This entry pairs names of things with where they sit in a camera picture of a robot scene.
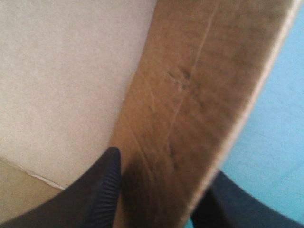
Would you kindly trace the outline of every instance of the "brown cardboard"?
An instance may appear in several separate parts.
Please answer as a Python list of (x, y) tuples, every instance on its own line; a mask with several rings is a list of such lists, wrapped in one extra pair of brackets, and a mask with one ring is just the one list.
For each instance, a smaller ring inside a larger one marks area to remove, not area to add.
[(0, 224), (37, 207), (59, 192), (0, 161)]
[(110, 141), (115, 227), (181, 228), (240, 132), (299, 0), (159, 0)]

